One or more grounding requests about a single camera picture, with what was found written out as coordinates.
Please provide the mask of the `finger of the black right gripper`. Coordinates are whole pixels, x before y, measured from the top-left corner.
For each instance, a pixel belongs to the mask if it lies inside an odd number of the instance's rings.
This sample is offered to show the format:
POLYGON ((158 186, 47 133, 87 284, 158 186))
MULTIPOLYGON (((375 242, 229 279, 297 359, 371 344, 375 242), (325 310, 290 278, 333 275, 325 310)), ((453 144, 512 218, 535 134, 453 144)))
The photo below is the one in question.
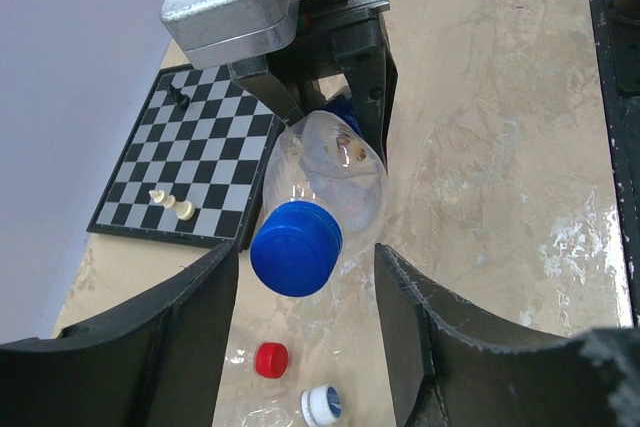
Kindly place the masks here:
POLYGON ((363 137, 387 164, 398 71, 384 23, 367 21, 334 31, 332 51, 350 87, 363 137))
POLYGON ((309 80, 267 59, 245 59, 227 65, 231 81, 263 103, 282 123, 291 126, 325 102, 317 80, 309 80))

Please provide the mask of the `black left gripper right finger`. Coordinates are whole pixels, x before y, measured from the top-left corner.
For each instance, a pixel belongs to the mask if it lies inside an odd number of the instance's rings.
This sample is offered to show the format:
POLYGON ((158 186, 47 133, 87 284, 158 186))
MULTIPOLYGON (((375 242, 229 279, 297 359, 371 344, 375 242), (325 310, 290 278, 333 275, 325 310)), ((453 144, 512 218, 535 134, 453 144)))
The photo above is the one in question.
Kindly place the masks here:
POLYGON ((527 328, 383 244, 374 280, 396 425, 638 425, 638 329, 565 338, 527 328))

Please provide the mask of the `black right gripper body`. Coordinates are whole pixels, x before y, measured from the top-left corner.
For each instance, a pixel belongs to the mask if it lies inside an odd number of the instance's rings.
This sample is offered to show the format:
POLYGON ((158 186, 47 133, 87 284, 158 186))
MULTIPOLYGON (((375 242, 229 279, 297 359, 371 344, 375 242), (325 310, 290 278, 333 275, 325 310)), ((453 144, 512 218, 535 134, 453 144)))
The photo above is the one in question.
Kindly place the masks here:
POLYGON ((298 3, 289 45, 228 65, 249 92, 306 92, 342 74, 353 92, 390 90, 384 13, 390 0, 288 0, 298 3))

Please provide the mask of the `blue cap Pepsi bottle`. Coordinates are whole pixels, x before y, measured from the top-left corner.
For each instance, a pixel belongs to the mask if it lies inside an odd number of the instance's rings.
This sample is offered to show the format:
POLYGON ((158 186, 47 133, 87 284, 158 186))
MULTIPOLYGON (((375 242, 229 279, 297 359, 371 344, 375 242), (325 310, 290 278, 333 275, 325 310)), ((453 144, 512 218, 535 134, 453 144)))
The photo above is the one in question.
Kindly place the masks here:
POLYGON ((379 235, 387 181, 348 88, 285 128, 266 166, 265 219, 250 247, 257 277, 288 297, 318 292, 339 260, 359 255, 379 235))

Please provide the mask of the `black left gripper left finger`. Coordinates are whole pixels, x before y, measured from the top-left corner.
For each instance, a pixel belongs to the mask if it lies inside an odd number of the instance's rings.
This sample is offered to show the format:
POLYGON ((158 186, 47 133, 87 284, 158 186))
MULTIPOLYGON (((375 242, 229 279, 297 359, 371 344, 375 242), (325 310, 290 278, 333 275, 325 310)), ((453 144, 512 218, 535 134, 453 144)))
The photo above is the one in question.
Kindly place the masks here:
POLYGON ((2 345, 2 425, 211 425, 238 274, 224 242, 55 339, 2 345))

